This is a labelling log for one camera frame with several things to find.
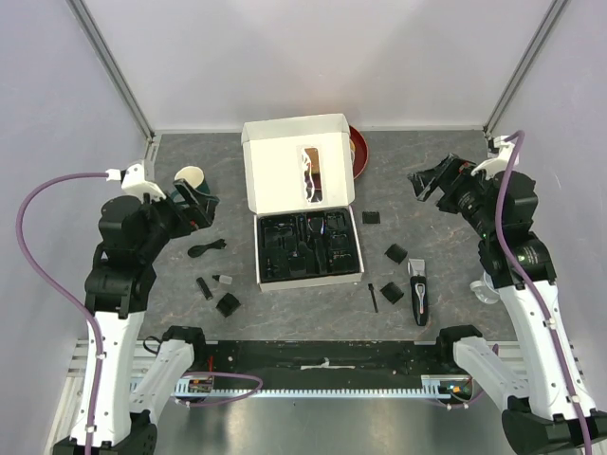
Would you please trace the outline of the black comb guard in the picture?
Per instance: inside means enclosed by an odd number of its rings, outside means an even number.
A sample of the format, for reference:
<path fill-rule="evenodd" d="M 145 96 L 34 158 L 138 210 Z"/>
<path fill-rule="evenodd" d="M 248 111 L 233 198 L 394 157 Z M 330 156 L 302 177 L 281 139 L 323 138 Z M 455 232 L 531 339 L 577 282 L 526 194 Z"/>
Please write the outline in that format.
<path fill-rule="evenodd" d="M 362 213 L 362 223 L 364 225 L 378 225 L 381 223 L 380 213 L 378 211 L 364 211 Z"/>
<path fill-rule="evenodd" d="M 391 304 L 396 304 L 404 296 L 404 292 L 394 282 L 385 284 L 380 293 Z"/>
<path fill-rule="evenodd" d="M 398 244 L 392 244 L 385 251 L 385 256 L 396 264 L 401 264 L 407 259 L 408 251 Z"/>
<path fill-rule="evenodd" d="M 230 317 L 238 308 L 241 302 L 232 293 L 226 293 L 215 305 L 215 309 L 224 317 Z"/>

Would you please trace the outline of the small oil bottle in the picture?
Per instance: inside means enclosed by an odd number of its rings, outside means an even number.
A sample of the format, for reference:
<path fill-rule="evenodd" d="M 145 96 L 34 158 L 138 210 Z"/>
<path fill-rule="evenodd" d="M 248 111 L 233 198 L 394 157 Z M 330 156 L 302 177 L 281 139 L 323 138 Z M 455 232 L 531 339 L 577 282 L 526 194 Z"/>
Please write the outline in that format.
<path fill-rule="evenodd" d="M 228 275 L 223 275 L 223 274 L 214 274 L 212 275 L 212 278 L 219 283 L 222 284 L 226 284 L 226 285 L 231 285 L 233 282 L 233 277 L 232 276 L 228 276 Z"/>

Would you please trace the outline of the black silver hair clipper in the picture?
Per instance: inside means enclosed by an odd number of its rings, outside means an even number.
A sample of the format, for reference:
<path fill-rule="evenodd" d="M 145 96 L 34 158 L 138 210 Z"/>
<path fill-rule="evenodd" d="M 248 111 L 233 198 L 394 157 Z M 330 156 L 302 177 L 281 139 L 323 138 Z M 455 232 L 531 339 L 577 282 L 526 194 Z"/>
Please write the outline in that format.
<path fill-rule="evenodd" d="M 430 312 L 425 261 L 421 259 L 410 259 L 408 262 L 408 271 L 410 274 L 414 320 L 418 326 L 426 326 Z"/>

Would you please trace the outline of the black rectangular stick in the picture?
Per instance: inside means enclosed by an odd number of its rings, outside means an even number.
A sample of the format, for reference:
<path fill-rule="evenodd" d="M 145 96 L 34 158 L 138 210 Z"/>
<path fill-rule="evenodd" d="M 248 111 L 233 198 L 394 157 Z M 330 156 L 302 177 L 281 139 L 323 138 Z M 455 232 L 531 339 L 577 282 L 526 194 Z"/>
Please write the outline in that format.
<path fill-rule="evenodd" d="M 213 295 L 205 280 L 202 277 L 198 277 L 195 282 L 198 285 L 205 299 L 211 300 L 213 298 Z"/>

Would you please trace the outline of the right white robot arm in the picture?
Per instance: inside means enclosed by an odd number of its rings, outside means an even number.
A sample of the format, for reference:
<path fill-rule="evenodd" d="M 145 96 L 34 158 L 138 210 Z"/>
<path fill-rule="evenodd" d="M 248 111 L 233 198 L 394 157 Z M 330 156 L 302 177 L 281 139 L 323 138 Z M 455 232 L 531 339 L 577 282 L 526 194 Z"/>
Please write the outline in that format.
<path fill-rule="evenodd" d="M 448 155 L 438 165 L 409 174 L 414 194 L 426 201 L 443 192 L 439 210 L 461 215 L 480 237 L 485 285 L 504 304 L 521 350 L 520 378 L 471 325 L 440 331 L 436 366 L 463 369 L 502 414 L 504 434 L 518 454 L 547 454 L 584 448 L 606 438 L 599 410 L 579 374 L 561 319 L 554 265 L 532 231 L 539 199 L 524 173 L 476 172 L 475 163 Z"/>

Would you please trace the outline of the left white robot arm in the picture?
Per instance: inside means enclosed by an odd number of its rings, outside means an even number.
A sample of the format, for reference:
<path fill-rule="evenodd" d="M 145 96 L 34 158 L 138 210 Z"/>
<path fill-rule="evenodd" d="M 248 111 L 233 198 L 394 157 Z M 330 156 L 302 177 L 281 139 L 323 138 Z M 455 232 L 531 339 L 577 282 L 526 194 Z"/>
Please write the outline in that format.
<path fill-rule="evenodd" d="M 80 414 L 55 454 L 151 454 L 157 421 L 180 377 L 208 362 L 201 329 L 172 326 L 153 365 L 130 387 L 138 334 L 156 281 L 154 261 L 173 239 L 212 225 L 218 201 L 186 180 L 174 182 L 181 202 L 122 195 L 101 208 L 98 244 L 86 278 L 89 344 Z"/>

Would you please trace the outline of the dark green mug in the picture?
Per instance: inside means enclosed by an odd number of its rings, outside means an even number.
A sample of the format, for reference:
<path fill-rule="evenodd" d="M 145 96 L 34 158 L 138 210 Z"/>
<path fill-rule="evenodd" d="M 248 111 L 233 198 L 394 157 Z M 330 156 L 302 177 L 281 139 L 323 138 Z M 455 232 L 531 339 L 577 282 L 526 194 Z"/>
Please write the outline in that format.
<path fill-rule="evenodd" d="M 194 198 L 202 206 L 208 204 L 210 198 L 210 189 L 202 169 L 196 166 L 186 166 L 179 170 L 174 177 L 174 182 L 184 180 L 194 190 L 196 197 Z M 170 198 L 181 208 L 189 205 L 189 202 L 181 195 L 178 190 L 174 190 Z"/>

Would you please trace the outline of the black flat comb guard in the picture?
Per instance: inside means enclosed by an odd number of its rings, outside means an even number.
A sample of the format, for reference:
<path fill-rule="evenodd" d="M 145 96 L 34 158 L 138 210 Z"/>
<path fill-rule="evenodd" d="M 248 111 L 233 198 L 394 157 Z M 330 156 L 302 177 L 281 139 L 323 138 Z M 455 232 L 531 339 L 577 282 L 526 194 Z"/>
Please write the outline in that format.
<path fill-rule="evenodd" d="M 378 211 L 364 211 L 362 213 L 362 223 L 364 225 L 378 225 L 381 223 L 380 213 Z"/>

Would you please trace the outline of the red bowl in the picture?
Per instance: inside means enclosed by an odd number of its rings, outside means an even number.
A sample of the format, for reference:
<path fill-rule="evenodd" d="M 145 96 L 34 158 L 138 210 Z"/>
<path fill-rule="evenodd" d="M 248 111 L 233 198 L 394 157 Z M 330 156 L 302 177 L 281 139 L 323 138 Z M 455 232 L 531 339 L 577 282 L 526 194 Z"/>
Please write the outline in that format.
<path fill-rule="evenodd" d="M 368 164 L 369 149 L 361 132 L 353 126 L 350 126 L 350 149 L 353 156 L 353 176 L 358 179 Z"/>

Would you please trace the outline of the white cardboard clipper box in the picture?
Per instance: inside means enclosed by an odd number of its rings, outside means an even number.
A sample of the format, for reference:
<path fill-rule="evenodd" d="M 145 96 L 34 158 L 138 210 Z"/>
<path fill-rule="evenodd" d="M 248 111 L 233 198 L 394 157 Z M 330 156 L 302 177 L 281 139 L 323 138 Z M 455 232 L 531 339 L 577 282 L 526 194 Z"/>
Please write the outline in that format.
<path fill-rule="evenodd" d="M 353 156 L 345 115 L 250 121 L 243 126 L 241 144 L 254 251 L 258 216 L 342 207 L 353 213 Z"/>

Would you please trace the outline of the black plastic tray insert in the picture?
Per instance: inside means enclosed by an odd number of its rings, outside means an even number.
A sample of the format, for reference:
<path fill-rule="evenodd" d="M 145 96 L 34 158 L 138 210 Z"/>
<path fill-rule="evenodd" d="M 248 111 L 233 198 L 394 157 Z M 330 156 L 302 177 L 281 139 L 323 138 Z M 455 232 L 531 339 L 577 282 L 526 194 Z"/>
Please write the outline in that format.
<path fill-rule="evenodd" d="M 264 291 L 357 282 L 364 272 L 349 207 L 258 216 L 255 261 Z"/>

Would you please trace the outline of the black cleaning brush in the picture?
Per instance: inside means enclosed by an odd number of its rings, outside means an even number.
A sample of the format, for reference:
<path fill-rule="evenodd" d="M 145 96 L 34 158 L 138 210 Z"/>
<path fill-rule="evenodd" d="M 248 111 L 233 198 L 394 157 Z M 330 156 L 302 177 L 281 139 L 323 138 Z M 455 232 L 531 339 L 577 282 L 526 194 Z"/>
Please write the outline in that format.
<path fill-rule="evenodd" d="M 368 289 L 370 292 L 370 296 L 371 296 L 371 300 L 372 300 L 372 304 L 374 307 L 374 311 L 376 314 L 378 314 L 378 305 L 377 305 L 377 298 L 376 298 L 376 293 L 375 293 L 375 287 L 372 283 L 368 283 Z"/>

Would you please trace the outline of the clear plastic measuring cup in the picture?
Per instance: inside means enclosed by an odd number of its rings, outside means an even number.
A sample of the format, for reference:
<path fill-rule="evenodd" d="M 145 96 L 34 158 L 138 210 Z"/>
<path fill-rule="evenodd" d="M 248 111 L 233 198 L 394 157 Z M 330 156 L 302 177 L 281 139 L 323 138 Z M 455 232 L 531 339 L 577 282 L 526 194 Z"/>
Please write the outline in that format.
<path fill-rule="evenodd" d="M 481 279 L 469 285 L 470 291 L 476 299 L 484 304 L 495 304 L 500 300 L 500 295 L 494 288 L 491 277 L 484 272 Z"/>

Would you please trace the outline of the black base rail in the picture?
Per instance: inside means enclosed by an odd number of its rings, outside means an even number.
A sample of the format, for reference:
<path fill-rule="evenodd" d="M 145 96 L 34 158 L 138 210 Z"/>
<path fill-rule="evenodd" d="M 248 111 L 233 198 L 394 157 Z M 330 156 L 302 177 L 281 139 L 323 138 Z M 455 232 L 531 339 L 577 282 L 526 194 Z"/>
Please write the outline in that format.
<path fill-rule="evenodd" d="M 256 375 L 268 388 L 293 389 L 295 372 L 344 371 L 356 377 L 463 372 L 442 341 L 218 341 L 208 342 L 194 365 L 211 372 Z"/>

